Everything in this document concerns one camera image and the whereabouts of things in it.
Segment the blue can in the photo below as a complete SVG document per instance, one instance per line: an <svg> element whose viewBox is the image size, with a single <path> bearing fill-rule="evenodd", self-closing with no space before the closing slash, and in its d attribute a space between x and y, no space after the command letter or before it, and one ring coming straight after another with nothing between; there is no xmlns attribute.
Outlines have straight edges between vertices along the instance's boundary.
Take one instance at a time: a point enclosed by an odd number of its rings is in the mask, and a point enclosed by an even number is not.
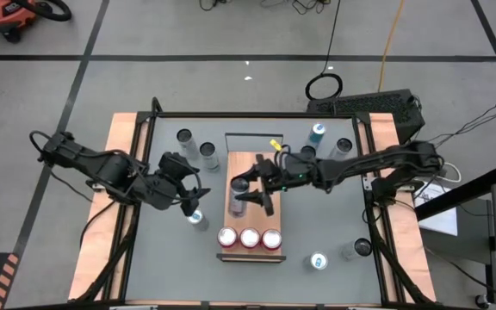
<svg viewBox="0 0 496 310"><path fill-rule="evenodd" d="M325 125L323 124L315 124L311 128L311 131L309 132L309 137L307 137L307 142L306 146L311 146L315 150L319 147L320 141L322 141L323 137L325 136Z"/></svg>

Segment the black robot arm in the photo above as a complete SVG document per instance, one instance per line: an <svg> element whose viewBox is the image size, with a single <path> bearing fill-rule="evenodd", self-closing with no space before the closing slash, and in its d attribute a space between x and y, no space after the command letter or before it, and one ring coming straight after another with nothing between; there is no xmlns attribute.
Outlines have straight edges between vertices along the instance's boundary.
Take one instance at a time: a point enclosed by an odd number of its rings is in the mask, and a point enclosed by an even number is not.
<svg viewBox="0 0 496 310"><path fill-rule="evenodd" d="M36 134L47 138L42 149L34 141ZM40 162L82 172L90 178L88 183L102 185L110 197L119 203L146 202L158 210L181 203L185 216L190 216L198 207L198 199L210 190L202 189L197 176L199 170L191 167L187 159L178 153L164 153L158 163L159 169L149 174L148 164L124 151L95 152L76 143L71 133L56 133L50 137L33 131L30 139L40 152ZM189 175L196 176L198 188L185 189L182 180Z"/></svg>
<svg viewBox="0 0 496 310"><path fill-rule="evenodd" d="M379 177L372 182L375 201L389 205L393 203L395 192L400 186L414 177L431 177L437 174L443 164L434 145L421 141L403 146L390 146L381 152L342 161L313 158L307 153L291 152L278 152L277 158L278 160L271 161L258 154L257 163L247 172L236 176L248 182L260 179L262 192L255 190L237 195L236 198L263 206L268 216L274 213L270 194L277 190L287 191L312 184L328 194L346 177L394 168L395 171L388 177Z"/></svg>

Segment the can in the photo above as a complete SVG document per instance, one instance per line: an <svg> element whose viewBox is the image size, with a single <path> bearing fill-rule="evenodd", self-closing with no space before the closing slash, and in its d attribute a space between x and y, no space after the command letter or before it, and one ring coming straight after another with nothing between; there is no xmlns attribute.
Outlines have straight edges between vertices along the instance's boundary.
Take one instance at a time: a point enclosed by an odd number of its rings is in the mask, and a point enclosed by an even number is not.
<svg viewBox="0 0 496 310"><path fill-rule="evenodd" d="M336 141L336 144L332 148L331 154L329 155L329 159L342 159L344 156L351 151L353 144L349 139L342 138Z"/></svg>
<svg viewBox="0 0 496 310"><path fill-rule="evenodd" d="M246 215L246 201L240 201L235 196L247 193L249 188L250 184L243 177L235 177L231 180L229 209L227 210L233 218L241 218Z"/></svg>
<svg viewBox="0 0 496 310"><path fill-rule="evenodd" d="M197 230L204 232L208 229L209 222L206 216L202 214L202 212L198 209L195 210L195 212L190 215L190 217L187 218L190 224L193 225L194 228Z"/></svg>
<svg viewBox="0 0 496 310"><path fill-rule="evenodd" d="M198 158L198 147L196 147L193 134L187 128L181 129L177 132L177 141L181 146L181 152L188 159Z"/></svg>
<svg viewBox="0 0 496 310"><path fill-rule="evenodd" d="M311 131L309 132L309 136L307 137L306 146L311 146L315 150L319 148L319 143L325 136L325 125L323 124L315 124L311 127Z"/></svg>
<svg viewBox="0 0 496 310"><path fill-rule="evenodd" d="M263 233L262 245L269 251L275 251L281 247L282 236L281 232L276 229L268 229Z"/></svg>
<svg viewBox="0 0 496 310"><path fill-rule="evenodd" d="M317 156L317 151L312 146L303 146L300 153L304 159L311 159Z"/></svg>
<svg viewBox="0 0 496 310"><path fill-rule="evenodd" d="M253 249L259 245L259 232L256 228L245 228L240 233L240 244L246 249Z"/></svg>
<svg viewBox="0 0 496 310"><path fill-rule="evenodd" d="M359 238L340 247L340 257L346 261L367 257L370 253L372 253L372 245L370 244L370 241L365 238Z"/></svg>
<svg viewBox="0 0 496 310"><path fill-rule="evenodd" d="M239 238L237 231L232 227L223 227L217 233L217 242L220 243L222 248L230 248L235 243L237 243L237 239Z"/></svg>
<svg viewBox="0 0 496 310"><path fill-rule="evenodd" d="M328 257L322 252L316 251L304 260L310 270L323 270L328 265Z"/></svg>
<svg viewBox="0 0 496 310"><path fill-rule="evenodd" d="M220 168L220 161L217 159L217 152L213 143L204 142L200 146L200 154L202 155L202 162L208 171L216 171Z"/></svg>

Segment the can lid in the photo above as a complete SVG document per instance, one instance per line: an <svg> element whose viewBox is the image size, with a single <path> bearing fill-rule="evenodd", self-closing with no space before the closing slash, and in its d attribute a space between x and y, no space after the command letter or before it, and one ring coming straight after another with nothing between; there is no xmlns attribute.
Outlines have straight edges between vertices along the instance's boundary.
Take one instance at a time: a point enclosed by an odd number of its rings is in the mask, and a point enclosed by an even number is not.
<svg viewBox="0 0 496 310"><path fill-rule="evenodd" d="M315 124L315 125L313 125L313 131L315 133L323 134L326 131L325 125L319 124L319 123Z"/></svg>
<svg viewBox="0 0 496 310"><path fill-rule="evenodd" d="M372 253L372 245L370 244L370 241L365 238L357 239L353 247L355 248L355 252L363 257L367 257Z"/></svg>
<svg viewBox="0 0 496 310"><path fill-rule="evenodd" d="M321 252L315 252L311 255L311 265L317 270L323 270L328 265L328 258Z"/></svg>
<svg viewBox="0 0 496 310"><path fill-rule="evenodd" d="M198 224L201 222L202 218L204 215L202 215L202 212L200 210L195 210L195 212L190 215L190 217L187 218L190 224Z"/></svg>
<svg viewBox="0 0 496 310"><path fill-rule="evenodd" d="M244 246L256 246L259 243L259 232L255 228L246 228L240 233L240 242Z"/></svg>
<svg viewBox="0 0 496 310"><path fill-rule="evenodd" d="M336 142L336 147L342 152L349 152L351 151L353 144L349 139L342 138L339 139L338 142Z"/></svg>
<svg viewBox="0 0 496 310"><path fill-rule="evenodd" d="M223 227L217 233L217 239L221 245L232 245L237 241L237 232L231 227Z"/></svg>
<svg viewBox="0 0 496 310"><path fill-rule="evenodd" d="M235 177L231 180L231 189L237 192L246 192L250 188L250 184L243 177Z"/></svg>
<svg viewBox="0 0 496 310"><path fill-rule="evenodd" d="M301 153L308 158L314 158L317 155L315 148L312 146L304 146L301 148Z"/></svg>
<svg viewBox="0 0 496 310"><path fill-rule="evenodd" d="M214 152L215 152L215 146L213 143L204 142L200 146L200 154L202 154L204 156L210 156L210 155L214 154Z"/></svg>
<svg viewBox="0 0 496 310"><path fill-rule="evenodd" d="M187 142L192 137L193 134L187 128L181 129L177 132L177 140L179 140L179 142Z"/></svg>
<svg viewBox="0 0 496 310"><path fill-rule="evenodd" d="M269 229L263 233L262 241L266 247L275 249L281 245L282 236L279 231L275 229Z"/></svg>

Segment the orange vacuum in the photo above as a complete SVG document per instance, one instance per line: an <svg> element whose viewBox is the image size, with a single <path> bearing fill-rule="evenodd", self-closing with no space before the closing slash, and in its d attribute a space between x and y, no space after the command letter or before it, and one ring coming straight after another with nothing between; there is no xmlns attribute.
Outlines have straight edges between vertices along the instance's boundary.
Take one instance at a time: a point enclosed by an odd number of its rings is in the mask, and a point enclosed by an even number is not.
<svg viewBox="0 0 496 310"><path fill-rule="evenodd" d="M21 30L34 23L37 16L56 22L66 22L72 13L62 0L47 0L62 10L54 14L53 7L47 2L35 0L0 0L0 33L12 43L21 40Z"/></svg>

